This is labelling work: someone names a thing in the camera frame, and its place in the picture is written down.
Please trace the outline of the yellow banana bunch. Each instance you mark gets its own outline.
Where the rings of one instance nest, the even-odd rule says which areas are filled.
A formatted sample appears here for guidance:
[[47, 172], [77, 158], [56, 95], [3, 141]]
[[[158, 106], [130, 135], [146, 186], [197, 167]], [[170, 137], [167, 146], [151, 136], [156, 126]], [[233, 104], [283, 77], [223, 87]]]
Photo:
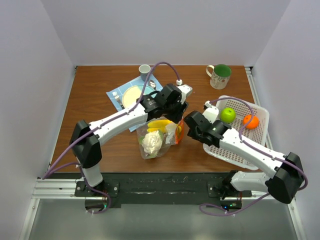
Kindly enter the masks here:
[[147, 124], [147, 132], [152, 133], [155, 131], [160, 131], [162, 133], [167, 133], [166, 126], [172, 124], [173, 122], [168, 119], [153, 120]]

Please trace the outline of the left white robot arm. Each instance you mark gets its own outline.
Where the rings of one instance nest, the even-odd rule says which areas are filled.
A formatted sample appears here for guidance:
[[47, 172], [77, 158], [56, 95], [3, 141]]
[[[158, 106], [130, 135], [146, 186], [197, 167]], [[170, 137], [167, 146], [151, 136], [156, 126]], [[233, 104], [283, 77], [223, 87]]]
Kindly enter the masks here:
[[79, 121], [73, 130], [70, 147], [87, 181], [86, 191], [92, 196], [99, 196], [104, 190], [99, 164], [102, 145], [133, 126], [160, 117], [177, 124], [189, 105], [186, 99], [192, 91], [187, 84], [176, 86], [169, 83], [161, 91], [144, 94], [132, 106], [106, 118], [90, 123]]

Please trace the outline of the orange fruit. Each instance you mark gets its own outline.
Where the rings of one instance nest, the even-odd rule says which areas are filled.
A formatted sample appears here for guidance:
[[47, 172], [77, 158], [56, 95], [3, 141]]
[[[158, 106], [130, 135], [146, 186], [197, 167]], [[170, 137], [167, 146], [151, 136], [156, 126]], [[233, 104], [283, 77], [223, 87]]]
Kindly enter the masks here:
[[254, 115], [253, 118], [250, 114], [246, 115], [242, 120], [242, 124], [249, 130], [256, 129], [259, 126], [259, 123], [260, 120], [256, 115]]

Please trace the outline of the green apple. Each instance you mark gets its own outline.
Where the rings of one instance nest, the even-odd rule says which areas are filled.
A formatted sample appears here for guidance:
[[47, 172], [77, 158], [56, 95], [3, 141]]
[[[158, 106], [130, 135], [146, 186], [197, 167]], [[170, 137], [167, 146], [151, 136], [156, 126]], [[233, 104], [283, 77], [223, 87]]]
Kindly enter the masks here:
[[236, 119], [236, 111], [233, 108], [224, 108], [220, 113], [221, 121], [230, 124]]

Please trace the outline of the toy cabbage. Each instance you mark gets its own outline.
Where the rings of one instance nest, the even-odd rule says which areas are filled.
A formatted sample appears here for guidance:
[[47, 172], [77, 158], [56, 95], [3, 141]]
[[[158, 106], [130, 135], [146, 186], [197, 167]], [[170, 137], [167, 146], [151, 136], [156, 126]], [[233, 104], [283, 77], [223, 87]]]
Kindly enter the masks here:
[[163, 133], [159, 130], [140, 136], [138, 143], [142, 157], [145, 159], [155, 158], [162, 148], [163, 141]]

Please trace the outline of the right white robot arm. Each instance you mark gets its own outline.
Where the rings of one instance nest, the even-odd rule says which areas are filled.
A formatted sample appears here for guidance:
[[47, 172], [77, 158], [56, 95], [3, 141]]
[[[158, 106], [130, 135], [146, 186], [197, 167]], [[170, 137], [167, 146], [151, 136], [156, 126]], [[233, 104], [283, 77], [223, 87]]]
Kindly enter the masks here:
[[236, 154], [260, 169], [260, 172], [249, 173], [232, 170], [215, 187], [223, 195], [233, 197], [243, 191], [265, 192], [279, 202], [289, 204], [301, 184], [307, 181], [301, 159], [293, 152], [283, 154], [266, 148], [221, 120], [210, 122], [199, 111], [189, 113], [184, 122], [189, 127], [187, 135], [192, 139]]

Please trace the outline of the clear zip top bag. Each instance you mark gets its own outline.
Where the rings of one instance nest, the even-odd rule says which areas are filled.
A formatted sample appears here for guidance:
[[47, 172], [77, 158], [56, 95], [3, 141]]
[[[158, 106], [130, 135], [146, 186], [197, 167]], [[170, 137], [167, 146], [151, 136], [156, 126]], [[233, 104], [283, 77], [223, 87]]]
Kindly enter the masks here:
[[184, 122], [174, 123], [165, 117], [150, 120], [136, 130], [141, 157], [144, 160], [163, 156], [184, 137]]

